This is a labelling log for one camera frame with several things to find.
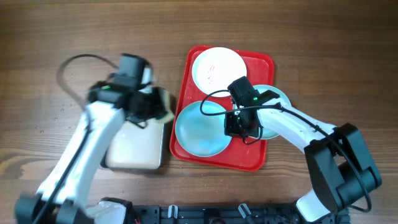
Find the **green yellow sponge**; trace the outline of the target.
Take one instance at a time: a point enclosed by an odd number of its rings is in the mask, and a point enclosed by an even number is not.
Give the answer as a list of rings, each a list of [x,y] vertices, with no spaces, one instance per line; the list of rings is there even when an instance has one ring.
[[[160,102],[161,102],[163,108],[161,109],[160,115],[157,115],[157,117],[155,119],[158,123],[162,123],[162,124],[169,123],[175,117],[174,113],[172,112],[172,107],[171,107],[172,97],[171,97],[170,93],[163,88],[159,88],[158,92],[159,92],[159,96],[160,96]]]

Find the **light blue plate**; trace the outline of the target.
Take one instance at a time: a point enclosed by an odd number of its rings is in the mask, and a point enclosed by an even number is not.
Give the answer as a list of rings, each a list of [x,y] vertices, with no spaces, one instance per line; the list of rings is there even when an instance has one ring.
[[[224,151],[232,137],[224,133],[224,116],[215,114],[225,111],[212,101],[196,101],[186,106],[175,123],[178,143],[198,157],[211,157]]]

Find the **pale green plate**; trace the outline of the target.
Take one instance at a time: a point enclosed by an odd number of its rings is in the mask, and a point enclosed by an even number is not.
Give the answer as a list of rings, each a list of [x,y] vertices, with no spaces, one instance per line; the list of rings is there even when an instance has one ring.
[[[271,86],[271,85],[254,85],[253,88],[259,92],[260,98],[255,101],[255,105],[274,105],[277,102],[275,99],[282,100],[283,103],[288,104],[291,106],[291,102],[287,95],[283,93],[280,89]],[[262,136],[261,139],[272,139],[277,137],[275,131],[267,129],[265,126],[262,126]]]

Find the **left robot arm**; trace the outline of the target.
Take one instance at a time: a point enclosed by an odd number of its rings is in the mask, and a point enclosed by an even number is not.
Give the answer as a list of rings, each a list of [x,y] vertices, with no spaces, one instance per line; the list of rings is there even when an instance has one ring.
[[[110,198],[88,208],[95,172],[126,121],[134,124],[173,118],[170,94],[160,87],[98,82],[63,155],[34,196],[21,195],[14,214],[18,223],[128,223],[132,205]]]

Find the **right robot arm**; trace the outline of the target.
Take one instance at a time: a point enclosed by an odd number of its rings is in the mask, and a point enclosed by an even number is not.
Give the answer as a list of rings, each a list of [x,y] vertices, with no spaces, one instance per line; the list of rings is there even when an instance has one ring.
[[[259,138],[268,129],[304,153],[312,189],[294,208],[305,223],[336,215],[361,198],[367,203],[364,212],[370,211],[369,193],[381,186],[382,178],[356,126],[316,120],[295,109],[279,89],[257,90],[246,77],[227,89],[235,109],[226,120],[242,137]]]

